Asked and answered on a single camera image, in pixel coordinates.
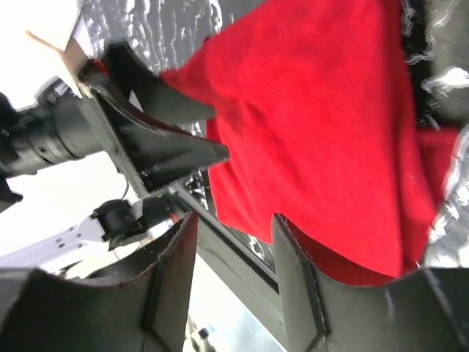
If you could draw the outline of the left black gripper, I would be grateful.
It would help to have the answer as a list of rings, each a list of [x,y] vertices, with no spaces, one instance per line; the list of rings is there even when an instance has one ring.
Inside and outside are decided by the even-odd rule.
[[[223,144],[175,125],[214,117],[212,106],[164,83],[126,41],[107,43],[102,63],[109,75],[79,75],[81,99],[57,77],[40,87],[31,109],[34,172],[105,151],[137,194],[161,194],[228,159]]]

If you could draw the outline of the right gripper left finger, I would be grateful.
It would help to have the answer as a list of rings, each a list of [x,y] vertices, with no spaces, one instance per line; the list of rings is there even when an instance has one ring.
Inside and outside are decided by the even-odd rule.
[[[181,351],[198,218],[88,279],[1,270],[3,351]]]

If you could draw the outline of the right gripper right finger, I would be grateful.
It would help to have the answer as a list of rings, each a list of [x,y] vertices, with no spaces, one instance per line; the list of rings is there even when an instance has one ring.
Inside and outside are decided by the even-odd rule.
[[[272,232],[288,351],[468,350],[466,268],[423,268],[354,287],[313,264],[290,220],[276,214]]]

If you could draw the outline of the red t shirt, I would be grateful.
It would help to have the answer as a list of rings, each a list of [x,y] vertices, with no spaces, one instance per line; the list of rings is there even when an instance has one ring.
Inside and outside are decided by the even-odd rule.
[[[162,74],[215,109],[222,223],[271,242],[280,213],[349,285],[417,266],[458,132],[416,125],[401,25],[398,1],[266,1]]]

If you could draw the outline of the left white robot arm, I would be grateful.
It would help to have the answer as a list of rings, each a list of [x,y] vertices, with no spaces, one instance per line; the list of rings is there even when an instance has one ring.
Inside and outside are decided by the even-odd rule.
[[[59,78],[33,105],[1,98],[1,265],[72,278],[162,236],[183,183],[227,160],[185,131],[211,107],[165,84],[127,43],[80,56],[76,95]]]

